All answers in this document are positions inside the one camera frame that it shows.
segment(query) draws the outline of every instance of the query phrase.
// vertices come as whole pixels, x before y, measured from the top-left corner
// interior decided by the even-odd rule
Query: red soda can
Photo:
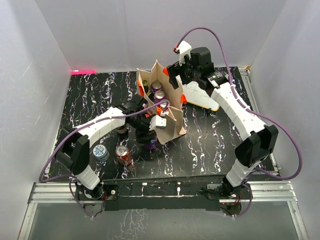
[[[116,158],[122,165],[128,166],[132,163],[132,156],[129,148],[125,145],[118,146],[115,150]]]

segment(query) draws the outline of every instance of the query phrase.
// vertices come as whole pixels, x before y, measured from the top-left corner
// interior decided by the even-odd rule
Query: marble tabletop
[[[250,105],[238,67],[232,67],[236,89]],[[94,119],[109,107],[130,100],[136,94],[136,72],[111,72],[73,75],[65,100],[57,142],[61,141],[61,126],[75,127]],[[187,134],[147,150],[135,140],[135,130],[129,128],[129,136],[118,138],[114,130],[97,141],[110,152],[106,162],[99,162],[90,153],[90,166],[102,180],[129,178],[186,177],[201,175],[225,175],[235,162],[235,147],[240,144],[240,135],[235,125],[222,108],[208,114],[206,109],[187,104],[183,106],[184,127]],[[126,145],[133,164],[118,164],[116,147]],[[273,171],[270,158],[263,161],[263,168]],[[67,174],[68,171],[53,160],[49,176]]]

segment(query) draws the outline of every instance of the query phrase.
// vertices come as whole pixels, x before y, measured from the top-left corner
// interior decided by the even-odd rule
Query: purple can
[[[165,93],[163,91],[156,91],[154,93],[154,103],[155,104],[159,103],[163,99],[166,99]]]
[[[152,150],[156,147],[156,143],[157,143],[157,137],[154,137],[150,140],[150,142],[145,143],[143,146],[148,150]]]
[[[161,91],[162,90],[162,85],[159,81],[154,81],[151,84],[151,89],[153,91],[153,93],[156,93],[157,91]]]

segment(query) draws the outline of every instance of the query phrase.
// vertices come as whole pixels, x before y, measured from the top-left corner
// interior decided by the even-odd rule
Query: blue and white can
[[[99,144],[93,148],[93,155],[100,161],[105,162],[110,157],[110,153],[105,145]]]

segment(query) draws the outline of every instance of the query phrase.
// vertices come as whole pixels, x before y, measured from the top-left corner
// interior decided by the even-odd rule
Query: gray wall
[[[73,70],[150,69],[156,59],[177,61],[172,49],[193,27],[221,37],[231,66],[251,65],[285,0],[36,0]],[[193,47],[207,46],[223,66],[208,32],[192,33]]]
[[[284,124],[304,158],[292,180],[310,239],[320,236],[320,2],[290,0],[255,59],[251,80],[262,113]],[[297,154],[281,132],[275,148],[283,176],[297,169]]]
[[[0,0],[0,239],[15,240],[52,149],[70,67],[34,0]]]

